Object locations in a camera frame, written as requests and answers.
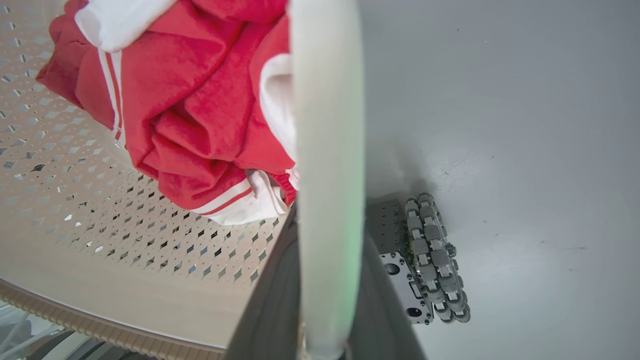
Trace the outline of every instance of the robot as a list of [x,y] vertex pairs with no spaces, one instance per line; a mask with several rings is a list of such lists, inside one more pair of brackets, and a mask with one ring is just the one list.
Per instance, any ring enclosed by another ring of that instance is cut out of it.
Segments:
[[456,247],[447,241],[442,216],[428,193],[367,207],[367,230],[411,323],[470,320],[458,275]]

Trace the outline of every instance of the red garment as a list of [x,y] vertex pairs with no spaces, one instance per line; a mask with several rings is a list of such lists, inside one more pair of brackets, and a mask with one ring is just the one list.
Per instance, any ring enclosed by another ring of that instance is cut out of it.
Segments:
[[250,168],[294,200],[294,162],[256,101],[262,65],[289,50],[284,0],[180,0],[113,54],[74,22],[85,4],[70,0],[52,22],[56,47],[39,82],[126,137],[134,166],[182,208],[214,215],[251,197]]

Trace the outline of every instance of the white tube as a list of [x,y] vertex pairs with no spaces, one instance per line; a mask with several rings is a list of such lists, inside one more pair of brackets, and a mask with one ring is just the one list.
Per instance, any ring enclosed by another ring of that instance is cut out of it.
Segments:
[[364,69],[355,0],[292,0],[307,357],[336,360],[355,313],[364,224]]
[[28,347],[29,345],[33,344],[34,342],[44,338],[45,336],[51,334],[52,332],[54,332],[55,330],[59,329],[60,325],[52,325],[50,326],[48,329],[46,329],[45,331],[42,331],[41,333],[37,334],[36,336],[33,336],[31,338],[29,338],[26,341],[23,341],[20,345],[17,345],[9,350],[7,350],[5,353],[0,353],[0,360],[4,360],[6,358],[8,358],[10,355],[15,354],[16,352],[22,350],[23,348]]
[[24,323],[27,321],[28,316],[29,316],[29,313],[25,312],[20,317],[20,320],[18,320],[18,322],[13,326],[13,328],[9,332],[9,335],[7,335],[4,341],[2,342],[2,344],[0,344],[0,354],[2,354],[5,348],[9,346],[9,344],[11,343],[11,340],[13,339],[13,335],[15,335],[16,332],[18,332],[18,330],[24,325]]

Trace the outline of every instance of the white fabric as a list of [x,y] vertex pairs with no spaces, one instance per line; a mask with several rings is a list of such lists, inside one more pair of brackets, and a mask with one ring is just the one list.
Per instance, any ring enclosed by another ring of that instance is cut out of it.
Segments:
[[76,24],[95,47],[114,53],[131,45],[176,0],[89,0]]
[[191,209],[191,210],[194,213],[198,213],[198,214],[208,213],[226,204],[228,201],[244,193],[250,188],[251,188],[251,184],[247,179],[244,179],[241,182],[235,184],[234,186],[231,186],[229,189],[227,189],[217,198],[213,199],[212,201],[209,201],[206,205],[203,205],[203,206],[200,206],[199,208]]
[[[293,76],[291,54],[270,58],[260,72],[260,109],[264,119],[293,162],[296,154],[296,122],[293,116]],[[286,170],[294,189],[300,189],[298,167]]]
[[271,185],[269,176],[264,171],[247,170],[246,175],[252,193],[217,213],[203,216],[220,225],[240,225],[287,213],[287,206],[279,195],[280,187]]
[[120,130],[120,144],[124,147],[127,144],[127,138],[124,131],[124,102],[122,102],[122,52],[117,51],[111,53],[113,61],[113,72],[115,72],[116,82],[118,83],[118,97],[120,98],[120,114],[122,114],[122,124],[117,124]]

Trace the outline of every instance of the beige plastic surface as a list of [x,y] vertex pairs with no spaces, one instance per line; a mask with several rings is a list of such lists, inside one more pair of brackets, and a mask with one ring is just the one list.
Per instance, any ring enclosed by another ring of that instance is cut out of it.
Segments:
[[2,281],[0,281],[0,299],[68,329],[158,359],[223,359],[220,349],[132,329],[61,306]]
[[129,168],[107,129],[35,81],[53,52],[45,7],[0,4],[0,279],[223,348],[284,220],[219,226]]

